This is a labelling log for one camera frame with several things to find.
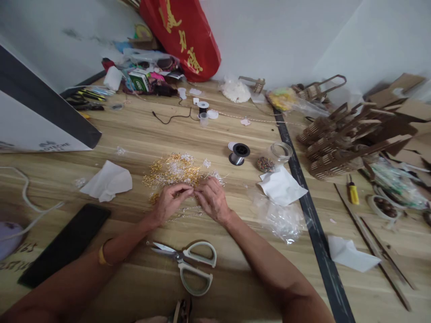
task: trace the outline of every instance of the white wall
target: white wall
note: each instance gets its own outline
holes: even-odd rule
[[[366,93],[403,72],[431,77],[431,1],[364,0],[313,71]]]
[[[101,50],[138,22],[116,0],[0,1],[0,43],[56,92],[102,71]]]
[[[202,0],[221,53],[214,76],[266,78],[268,87],[307,82],[361,0]]]

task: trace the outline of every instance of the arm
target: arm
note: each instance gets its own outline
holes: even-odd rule
[[[284,322],[334,322],[328,307],[304,275],[228,207],[223,188],[215,178],[197,186],[195,194],[205,212],[238,243],[279,306]]]
[[[99,264],[95,250],[52,275],[0,317],[0,322],[60,322],[82,310],[95,298],[123,260],[153,229],[163,224],[193,194],[186,184],[165,187],[159,201],[143,220],[116,238],[103,250],[109,264]]]

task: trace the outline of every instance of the plastic cup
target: plastic cup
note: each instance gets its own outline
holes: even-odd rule
[[[201,127],[206,128],[208,126],[208,114],[206,112],[200,113],[199,119],[201,120]]]

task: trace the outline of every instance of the yellow screwdriver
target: yellow screwdriver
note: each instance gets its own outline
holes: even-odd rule
[[[347,175],[347,181],[349,181],[349,176],[350,176],[350,183],[349,183],[350,201],[354,205],[359,205],[358,190],[356,189],[355,183],[352,180],[352,175]]]

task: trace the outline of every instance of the white-handled scissors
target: white-handled scissors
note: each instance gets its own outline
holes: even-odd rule
[[[214,247],[212,246],[212,244],[210,244],[209,242],[206,242],[206,241],[196,242],[195,244],[191,245],[190,247],[183,250],[182,252],[178,252],[178,251],[176,251],[176,250],[174,250],[168,246],[165,246],[164,244],[160,244],[157,242],[151,243],[151,242],[147,241],[147,245],[151,245],[151,244],[153,244],[154,246],[157,247],[157,248],[151,248],[153,251],[157,252],[158,254],[162,254],[162,255],[167,256],[169,258],[175,259],[178,262],[178,268],[180,269],[181,281],[183,282],[185,289],[187,289],[187,291],[190,294],[192,294],[193,296],[202,296],[208,292],[208,290],[211,287],[211,283],[212,283],[212,274],[207,274],[203,271],[200,271],[199,269],[186,263],[184,261],[184,258],[189,258],[189,259],[192,259],[192,260],[195,260],[198,262],[203,262],[203,263],[210,265],[214,268],[216,266],[217,254],[216,254],[216,251],[215,251]],[[205,246],[208,246],[211,248],[212,253],[213,253],[212,259],[208,259],[208,258],[199,256],[199,255],[191,252],[191,250],[193,248],[200,246],[200,245],[205,245]],[[194,290],[193,288],[191,288],[184,279],[184,271],[190,271],[190,272],[194,273],[195,275],[204,278],[207,281],[206,286],[202,290]]]

